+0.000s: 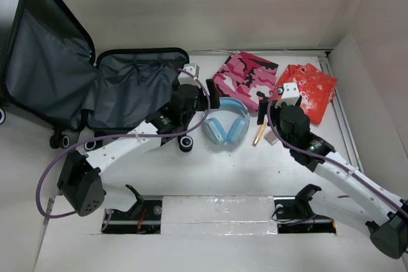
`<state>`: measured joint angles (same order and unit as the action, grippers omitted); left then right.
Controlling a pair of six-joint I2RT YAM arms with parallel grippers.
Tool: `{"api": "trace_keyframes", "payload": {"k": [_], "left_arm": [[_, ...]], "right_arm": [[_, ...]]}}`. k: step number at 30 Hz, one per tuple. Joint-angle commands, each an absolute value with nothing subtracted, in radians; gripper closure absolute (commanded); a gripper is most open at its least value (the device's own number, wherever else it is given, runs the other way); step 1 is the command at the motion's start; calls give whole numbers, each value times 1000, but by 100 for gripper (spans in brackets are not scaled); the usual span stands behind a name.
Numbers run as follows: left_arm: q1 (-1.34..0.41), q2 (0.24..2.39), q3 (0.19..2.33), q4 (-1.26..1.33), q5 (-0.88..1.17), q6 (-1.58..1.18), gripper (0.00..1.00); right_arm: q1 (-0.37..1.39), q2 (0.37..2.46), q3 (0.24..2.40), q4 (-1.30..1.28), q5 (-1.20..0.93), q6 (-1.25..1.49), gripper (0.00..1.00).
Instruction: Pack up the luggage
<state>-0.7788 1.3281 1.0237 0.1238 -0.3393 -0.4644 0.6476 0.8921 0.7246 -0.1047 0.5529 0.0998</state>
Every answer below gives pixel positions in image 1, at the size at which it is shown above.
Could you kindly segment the pink camouflage clothing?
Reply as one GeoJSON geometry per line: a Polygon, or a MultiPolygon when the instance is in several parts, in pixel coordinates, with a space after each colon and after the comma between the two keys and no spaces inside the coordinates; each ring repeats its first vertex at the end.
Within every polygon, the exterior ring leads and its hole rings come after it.
{"type": "Polygon", "coordinates": [[[212,77],[222,97],[243,102],[251,113],[269,97],[277,83],[279,65],[247,52],[232,53],[212,77]]]}

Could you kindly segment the light blue headphones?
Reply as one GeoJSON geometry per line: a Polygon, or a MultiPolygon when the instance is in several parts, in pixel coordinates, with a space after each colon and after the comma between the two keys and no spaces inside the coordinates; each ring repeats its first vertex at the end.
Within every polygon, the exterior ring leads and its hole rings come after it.
{"type": "Polygon", "coordinates": [[[202,128],[216,145],[238,145],[244,139],[250,124],[246,105],[231,97],[220,98],[220,107],[210,112],[202,128]]]}

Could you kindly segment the gold makeup brush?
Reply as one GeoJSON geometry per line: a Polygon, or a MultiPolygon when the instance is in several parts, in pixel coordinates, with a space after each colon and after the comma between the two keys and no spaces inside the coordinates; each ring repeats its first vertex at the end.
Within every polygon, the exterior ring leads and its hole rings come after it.
{"type": "Polygon", "coordinates": [[[252,145],[253,145],[254,147],[256,147],[256,146],[258,145],[258,143],[259,143],[260,139],[262,138],[262,136],[263,136],[263,134],[264,134],[264,131],[265,131],[265,129],[266,129],[267,126],[268,126],[268,121],[267,121],[267,119],[265,118],[264,121],[263,121],[263,123],[260,125],[259,131],[258,131],[258,133],[257,133],[257,135],[256,135],[256,137],[255,137],[255,139],[254,139],[254,141],[252,142],[252,145]]]}

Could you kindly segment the orange white clothing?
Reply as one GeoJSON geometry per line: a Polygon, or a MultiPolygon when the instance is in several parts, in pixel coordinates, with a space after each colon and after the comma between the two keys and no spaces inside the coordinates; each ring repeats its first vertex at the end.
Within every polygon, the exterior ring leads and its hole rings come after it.
{"type": "Polygon", "coordinates": [[[319,125],[324,117],[328,104],[335,97],[337,79],[329,76],[308,63],[305,65],[289,64],[277,82],[277,86],[295,82],[302,97],[300,107],[319,125]]]}

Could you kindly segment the black kids suitcase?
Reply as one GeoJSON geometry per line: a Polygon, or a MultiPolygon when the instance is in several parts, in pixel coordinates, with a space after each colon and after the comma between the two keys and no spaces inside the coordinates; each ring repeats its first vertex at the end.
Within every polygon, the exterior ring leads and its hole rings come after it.
{"type": "Polygon", "coordinates": [[[1,0],[1,106],[50,126],[53,149],[68,131],[128,131],[167,103],[181,48],[96,53],[89,33],[63,0],[1,0]]]}

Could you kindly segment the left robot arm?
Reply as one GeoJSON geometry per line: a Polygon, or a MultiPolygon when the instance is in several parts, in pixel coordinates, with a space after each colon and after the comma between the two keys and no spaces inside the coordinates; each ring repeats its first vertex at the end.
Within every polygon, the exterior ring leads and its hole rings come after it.
{"type": "Polygon", "coordinates": [[[170,102],[150,114],[126,134],[110,135],[112,142],[81,154],[73,151],[61,171],[57,187],[74,212],[85,217],[98,208],[121,211],[133,219],[143,211],[144,198],[130,184],[111,187],[105,180],[121,157],[139,156],[176,138],[185,152],[191,146],[184,140],[192,128],[189,123],[197,111],[208,113],[220,106],[214,81],[206,84],[180,84],[170,102]]]}

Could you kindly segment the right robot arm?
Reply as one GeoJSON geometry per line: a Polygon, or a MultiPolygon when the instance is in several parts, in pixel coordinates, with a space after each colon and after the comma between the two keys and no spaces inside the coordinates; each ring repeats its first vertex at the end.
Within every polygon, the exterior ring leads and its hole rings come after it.
{"type": "Polygon", "coordinates": [[[342,191],[342,195],[330,199],[321,187],[308,184],[295,196],[297,214],[309,218],[322,215],[353,227],[392,259],[407,253],[406,199],[373,182],[311,132],[310,120],[299,101],[288,105],[262,99],[258,123],[264,119],[297,163],[342,191]]]}

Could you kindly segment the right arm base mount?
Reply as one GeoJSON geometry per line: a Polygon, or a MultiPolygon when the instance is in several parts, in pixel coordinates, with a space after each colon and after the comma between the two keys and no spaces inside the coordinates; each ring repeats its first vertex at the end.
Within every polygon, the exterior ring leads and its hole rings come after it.
{"type": "Polygon", "coordinates": [[[271,220],[277,223],[279,234],[336,234],[335,223],[323,215],[316,215],[310,207],[312,196],[321,187],[308,184],[294,196],[275,196],[271,220]]]}

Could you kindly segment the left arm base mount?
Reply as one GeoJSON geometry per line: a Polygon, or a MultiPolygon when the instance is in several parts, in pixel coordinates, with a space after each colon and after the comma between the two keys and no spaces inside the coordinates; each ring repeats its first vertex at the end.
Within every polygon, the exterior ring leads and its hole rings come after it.
{"type": "Polygon", "coordinates": [[[161,234],[163,196],[143,197],[133,186],[126,184],[135,201],[128,211],[105,210],[101,226],[103,234],[161,234]]]}

